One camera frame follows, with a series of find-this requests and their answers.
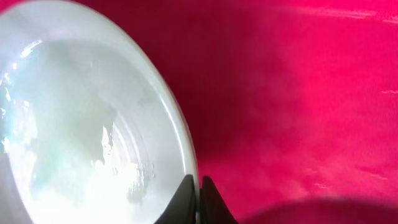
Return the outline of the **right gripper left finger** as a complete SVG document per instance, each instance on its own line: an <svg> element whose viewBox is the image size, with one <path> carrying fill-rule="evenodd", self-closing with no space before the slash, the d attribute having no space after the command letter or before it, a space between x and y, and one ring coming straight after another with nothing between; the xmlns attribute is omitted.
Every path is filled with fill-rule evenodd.
<svg viewBox="0 0 398 224"><path fill-rule="evenodd" d="M155 224L195 224L197 197L193 176L186 175Z"/></svg>

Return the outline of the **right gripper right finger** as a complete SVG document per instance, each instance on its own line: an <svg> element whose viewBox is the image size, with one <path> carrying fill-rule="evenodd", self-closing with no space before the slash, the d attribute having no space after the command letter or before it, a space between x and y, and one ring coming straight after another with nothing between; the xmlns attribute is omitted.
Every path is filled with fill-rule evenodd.
<svg viewBox="0 0 398 224"><path fill-rule="evenodd" d="M200 220L202 224L238 224L208 176L202 179L200 189Z"/></svg>

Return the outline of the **mint green plate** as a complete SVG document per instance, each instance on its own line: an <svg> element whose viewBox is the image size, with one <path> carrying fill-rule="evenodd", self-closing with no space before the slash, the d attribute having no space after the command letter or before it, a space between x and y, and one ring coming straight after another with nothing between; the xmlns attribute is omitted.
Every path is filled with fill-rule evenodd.
<svg viewBox="0 0 398 224"><path fill-rule="evenodd" d="M1 13L1 222L155 223L195 151L141 48L70 1Z"/></svg>

